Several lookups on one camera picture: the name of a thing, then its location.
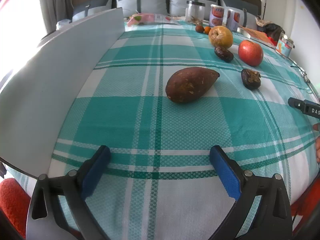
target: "dried date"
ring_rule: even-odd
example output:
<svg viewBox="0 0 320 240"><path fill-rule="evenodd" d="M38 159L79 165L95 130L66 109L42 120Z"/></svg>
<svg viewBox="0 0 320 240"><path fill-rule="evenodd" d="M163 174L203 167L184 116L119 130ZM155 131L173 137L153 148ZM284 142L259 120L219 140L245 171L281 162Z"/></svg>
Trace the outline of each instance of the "dried date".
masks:
<svg viewBox="0 0 320 240"><path fill-rule="evenodd" d="M260 87L260 77L261 76L258 71L253 71L246 68L241 71L242 83L249 90L254 90Z"/></svg>
<svg viewBox="0 0 320 240"><path fill-rule="evenodd" d="M223 61L231 62L233 60L233 54L229 50L222 47L215 47L214 53Z"/></svg>

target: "can label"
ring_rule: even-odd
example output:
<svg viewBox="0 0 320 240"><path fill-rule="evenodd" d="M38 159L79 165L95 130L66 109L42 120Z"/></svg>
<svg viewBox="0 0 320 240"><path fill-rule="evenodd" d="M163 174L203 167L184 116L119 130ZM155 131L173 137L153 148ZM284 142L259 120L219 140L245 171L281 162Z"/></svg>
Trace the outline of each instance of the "can label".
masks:
<svg viewBox="0 0 320 240"><path fill-rule="evenodd" d="M240 13L234 10L228 10L226 27L232 32L236 32L239 26Z"/></svg>
<svg viewBox="0 0 320 240"><path fill-rule="evenodd" d="M210 17L209 17L209 26L221 26L223 20L224 8L218 5L211 5Z"/></svg>
<svg viewBox="0 0 320 240"><path fill-rule="evenodd" d="M280 52L282 55L289 57L291 49L292 48L289 45L285 44L283 41L278 41L276 50Z"/></svg>

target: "sweet potato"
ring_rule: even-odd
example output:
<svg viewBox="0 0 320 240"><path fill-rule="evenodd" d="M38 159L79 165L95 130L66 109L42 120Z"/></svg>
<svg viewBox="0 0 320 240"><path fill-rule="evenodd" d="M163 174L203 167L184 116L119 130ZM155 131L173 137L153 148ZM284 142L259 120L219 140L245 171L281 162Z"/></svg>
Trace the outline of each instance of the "sweet potato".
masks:
<svg viewBox="0 0 320 240"><path fill-rule="evenodd" d="M184 68L174 73L168 80L165 92L175 103L187 103L203 96L220 74L202 67Z"/></svg>

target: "small orange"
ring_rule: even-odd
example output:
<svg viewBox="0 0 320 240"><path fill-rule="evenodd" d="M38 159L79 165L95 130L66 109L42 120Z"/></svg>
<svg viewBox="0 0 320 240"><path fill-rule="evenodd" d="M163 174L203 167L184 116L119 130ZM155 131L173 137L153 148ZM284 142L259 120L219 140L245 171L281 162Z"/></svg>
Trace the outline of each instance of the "small orange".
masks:
<svg viewBox="0 0 320 240"><path fill-rule="evenodd" d="M208 35L210 30L211 30L211 27L207 26L204 28L204 33Z"/></svg>

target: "red fabric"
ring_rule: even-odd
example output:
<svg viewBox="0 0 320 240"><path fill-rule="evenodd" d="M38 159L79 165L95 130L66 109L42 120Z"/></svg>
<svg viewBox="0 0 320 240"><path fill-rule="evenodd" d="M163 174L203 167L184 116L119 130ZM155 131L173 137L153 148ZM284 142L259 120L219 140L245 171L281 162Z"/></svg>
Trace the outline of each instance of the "red fabric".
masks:
<svg viewBox="0 0 320 240"><path fill-rule="evenodd" d="M303 216L298 226L295 228L294 232L296 232L300 228L300 226L308 220L310 214L312 213L316 205L319 203L319 200L320 179L317 179L310 191L308 192L308 195L306 196L305 194L302 194L301 197L291 206L292 216L295 215L297 209L299 209L298 215Z"/></svg>
<svg viewBox="0 0 320 240"><path fill-rule="evenodd" d="M273 38L268 37L268 39L272 42L273 45L277 46L278 42L275 41Z"/></svg>
<svg viewBox="0 0 320 240"><path fill-rule="evenodd" d="M15 179L4 179L0 183L0 208L24 238L29 204L30 197Z"/></svg>

